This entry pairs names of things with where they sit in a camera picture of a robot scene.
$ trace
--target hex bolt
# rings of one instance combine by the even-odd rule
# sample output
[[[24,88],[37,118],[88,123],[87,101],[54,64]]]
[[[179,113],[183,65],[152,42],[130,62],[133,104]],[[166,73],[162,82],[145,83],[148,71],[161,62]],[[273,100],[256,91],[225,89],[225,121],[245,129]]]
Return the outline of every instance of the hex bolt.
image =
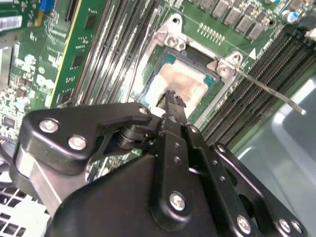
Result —
[[[170,204],[173,206],[174,209],[177,211],[183,211],[186,207],[186,203],[184,201],[184,198],[181,194],[178,193],[171,193],[169,197]]]
[[[74,150],[81,151],[87,146],[87,143],[83,137],[74,135],[69,138],[68,145]]]
[[[54,133],[59,129],[59,126],[58,123],[56,123],[55,121],[46,119],[39,123],[39,128],[43,132]]]
[[[289,224],[288,224],[285,220],[280,219],[280,220],[279,220],[279,223],[280,223],[282,229],[283,229],[285,232],[291,233],[291,228],[290,228]]]
[[[291,221],[291,224],[294,227],[294,229],[296,229],[299,233],[303,232],[300,225],[296,221]]]
[[[245,234],[250,234],[251,232],[251,227],[249,222],[247,221],[246,218],[244,218],[243,216],[239,215],[237,217],[237,224],[239,226],[239,228],[241,229],[242,232],[244,232]]]
[[[140,108],[139,108],[139,112],[142,113],[142,114],[144,114],[144,115],[147,115],[147,114],[148,114],[147,110],[144,109],[143,107],[140,107]]]

